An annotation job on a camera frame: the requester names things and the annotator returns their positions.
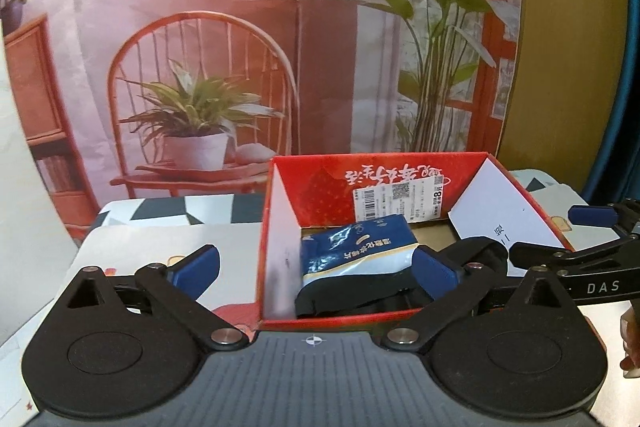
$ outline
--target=open cardboard box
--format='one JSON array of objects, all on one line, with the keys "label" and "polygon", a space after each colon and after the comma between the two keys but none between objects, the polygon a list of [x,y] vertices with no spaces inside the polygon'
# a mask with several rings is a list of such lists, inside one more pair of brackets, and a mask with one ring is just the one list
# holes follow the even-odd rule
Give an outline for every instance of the open cardboard box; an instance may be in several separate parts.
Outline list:
[{"label": "open cardboard box", "polygon": [[[442,219],[412,225],[416,239],[441,250],[484,235],[509,248],[526,241],[571,248],[560,230],[487,153],[380,153],[280,156],[273,159],[260,238],[257,303],[262,330],[335,330],[397,321],[415,310],[296,319],[302,286],[300,241],[306,229],[355,221],[353,191],[369,185],[444,176]],[[518,269],[510,266],[510,273]]]}]

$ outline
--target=table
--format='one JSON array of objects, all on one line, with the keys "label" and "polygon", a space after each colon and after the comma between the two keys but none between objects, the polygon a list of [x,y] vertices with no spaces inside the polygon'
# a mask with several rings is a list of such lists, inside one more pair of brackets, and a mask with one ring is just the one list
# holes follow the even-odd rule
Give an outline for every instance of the table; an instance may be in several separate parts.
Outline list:
[{"label": "table", "polygon": [[[516,172],[516,178],[532,192],[547,213],[562,214],[571,204],[582,201],[565,185],[559,185],[543,174]],[[204,243],[214,242],[221,250],[223,269],[220,279],[198,301],[238,324],[239,309],[246,310],[248,317],[255,314],[252,302],[260,229],[257,221],[263,202],[262,194],[226,194],[109,203],[94,223],[96,230],[82,245],[63,286],[80,267],[88,264],[100,264],[103,268],[115,270],[114,274],[124,275],[133,273],[143,264],[153,261],[167,263],[172,256],[185,255]],[[606,234],[599,234],[598,230],[589,230],[588,239],[578,233],[578,227],[574,227],[572,232],[573,241],[577,242],[590,241],[596,245],[607,240]],[[234,248],[240,253],[226,259],[225,255]],[[224,315],[228,311],[226,305],[232,303],[244,303],[245,306],[231,309],[232,315],[236,314],[235,320]],[[640,423],[640,401],[637,400],[640,379],[623,378],[618,367],[624,356],[619,320],[628,306],[628,302],[619,302],[582,307],[607,346],[609,374],[591,411],[606,427],[637,427]],[[19,360],[21,350],[47,311],[48,307],[0,347],[0,381],[3,384],[8,381],[19,383],[12,388],[13,391],[0,393],[0,427],[19,427],[34,414],[33,404],[19,376]]]}]

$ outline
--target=human hand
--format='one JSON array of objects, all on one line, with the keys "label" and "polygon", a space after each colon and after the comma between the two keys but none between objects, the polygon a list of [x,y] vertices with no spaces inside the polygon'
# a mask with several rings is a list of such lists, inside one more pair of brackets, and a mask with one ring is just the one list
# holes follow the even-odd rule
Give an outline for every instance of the human hand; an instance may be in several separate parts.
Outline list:
[{"label": "human hand", "polygon": [[620,335],[626,353],[625,359],[620,362],[620,369],[631,371],[640,368],[640,328],[633,308],[620,317]]}]

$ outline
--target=white flower pot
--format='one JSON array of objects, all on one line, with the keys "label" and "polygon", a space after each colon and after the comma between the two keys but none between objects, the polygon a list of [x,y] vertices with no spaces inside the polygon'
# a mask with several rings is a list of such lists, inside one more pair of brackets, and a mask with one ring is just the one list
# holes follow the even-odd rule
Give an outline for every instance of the white flower pot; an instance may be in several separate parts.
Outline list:
[{"label": "white flower pot", "polygon": [[225,164],[229,135],[222,132],[209,136],[164,137],[166,156],[178,169],[218,171]]}]

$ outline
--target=round black disc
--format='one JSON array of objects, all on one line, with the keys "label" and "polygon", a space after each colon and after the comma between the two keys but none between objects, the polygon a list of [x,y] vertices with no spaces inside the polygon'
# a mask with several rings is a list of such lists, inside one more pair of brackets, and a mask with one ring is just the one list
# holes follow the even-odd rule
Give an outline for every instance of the round black disc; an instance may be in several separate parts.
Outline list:
[{"label": "round black disc", "polygon": [[606,354],[584,319],[539,306],[462,319],[437,338],[430,360],[457,400],[510,419],[586,407],[607,374]]},{"label": "round black disc", "polygon": [[186,331],[127,311],[110,315],[111,324],[100,314],[85,315],[77,329],[62,323],[25,352],[22,374],[41,410],[85,419],[133,415],[193,377],[200,359]]}]

